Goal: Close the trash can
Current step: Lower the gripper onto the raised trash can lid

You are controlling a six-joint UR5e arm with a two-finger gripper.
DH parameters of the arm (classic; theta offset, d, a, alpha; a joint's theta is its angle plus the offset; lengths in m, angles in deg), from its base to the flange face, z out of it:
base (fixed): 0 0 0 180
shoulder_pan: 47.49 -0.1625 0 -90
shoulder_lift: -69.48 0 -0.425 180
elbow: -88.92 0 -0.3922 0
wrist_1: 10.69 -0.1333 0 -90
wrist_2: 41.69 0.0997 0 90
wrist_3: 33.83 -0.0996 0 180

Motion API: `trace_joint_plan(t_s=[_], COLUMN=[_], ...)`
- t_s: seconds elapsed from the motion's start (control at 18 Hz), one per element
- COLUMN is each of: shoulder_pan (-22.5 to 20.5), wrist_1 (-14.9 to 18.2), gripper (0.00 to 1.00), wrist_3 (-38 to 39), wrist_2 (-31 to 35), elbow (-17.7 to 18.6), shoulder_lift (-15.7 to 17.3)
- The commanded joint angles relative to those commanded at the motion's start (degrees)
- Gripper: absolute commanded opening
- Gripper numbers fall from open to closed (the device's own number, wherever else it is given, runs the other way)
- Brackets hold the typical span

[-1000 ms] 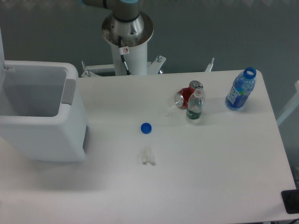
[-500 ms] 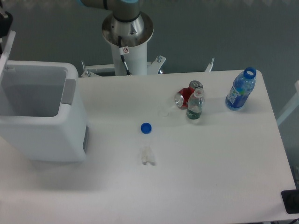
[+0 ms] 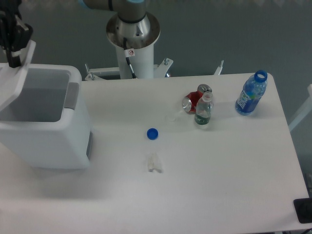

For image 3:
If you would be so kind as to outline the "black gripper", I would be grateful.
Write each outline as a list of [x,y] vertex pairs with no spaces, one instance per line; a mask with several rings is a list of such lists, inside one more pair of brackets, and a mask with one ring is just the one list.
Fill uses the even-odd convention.
[[0,0],[0,45],[6,50],[12,68],[21,66],[21,50],[26,48],[33,34],[32,26],[21,20],[21,3],[21,0]]

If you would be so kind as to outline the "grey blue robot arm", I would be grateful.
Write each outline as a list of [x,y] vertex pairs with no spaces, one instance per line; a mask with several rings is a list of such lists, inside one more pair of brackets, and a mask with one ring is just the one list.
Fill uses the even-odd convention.
[[[12,68],[22,65],[20,54],[33,34],[33,28],[22,21],[21,3],[20,0],[0,2],[0,46]],[[160,34],[159,23],[146,11],[144,0],[82,0],[80,4],[88,9],[116,12],[107,24],[107,35],[123,49],[144,48]]]

